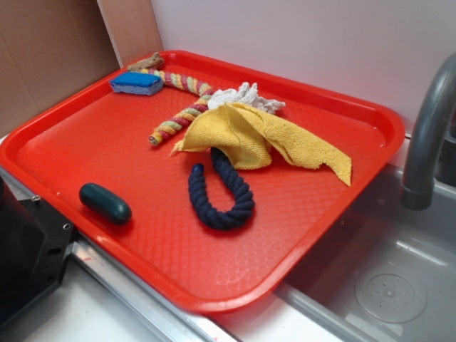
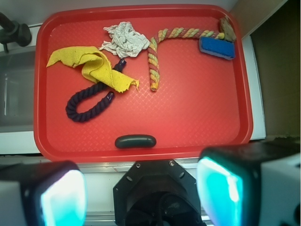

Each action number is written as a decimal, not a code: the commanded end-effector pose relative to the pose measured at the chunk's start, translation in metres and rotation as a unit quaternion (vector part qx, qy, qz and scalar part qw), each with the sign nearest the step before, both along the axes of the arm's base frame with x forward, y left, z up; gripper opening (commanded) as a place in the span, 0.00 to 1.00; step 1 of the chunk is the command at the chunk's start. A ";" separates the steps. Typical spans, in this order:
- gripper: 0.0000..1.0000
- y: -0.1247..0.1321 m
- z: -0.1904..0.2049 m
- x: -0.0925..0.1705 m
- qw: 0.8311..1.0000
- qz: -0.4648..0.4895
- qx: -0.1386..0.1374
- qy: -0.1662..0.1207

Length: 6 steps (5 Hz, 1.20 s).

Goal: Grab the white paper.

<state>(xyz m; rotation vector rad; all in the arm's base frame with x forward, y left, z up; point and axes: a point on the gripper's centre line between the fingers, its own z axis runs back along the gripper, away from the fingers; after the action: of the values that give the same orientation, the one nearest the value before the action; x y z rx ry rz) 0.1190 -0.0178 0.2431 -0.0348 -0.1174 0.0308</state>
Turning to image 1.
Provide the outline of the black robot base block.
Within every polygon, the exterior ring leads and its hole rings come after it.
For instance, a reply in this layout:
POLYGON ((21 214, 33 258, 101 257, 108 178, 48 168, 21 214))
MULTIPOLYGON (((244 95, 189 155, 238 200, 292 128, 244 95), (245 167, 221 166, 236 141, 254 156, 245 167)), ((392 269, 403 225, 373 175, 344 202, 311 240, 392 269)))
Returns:
POLYGON ((61 285, 74 234, 46 200, 19 200, 1 180, 1 328, 61 285))

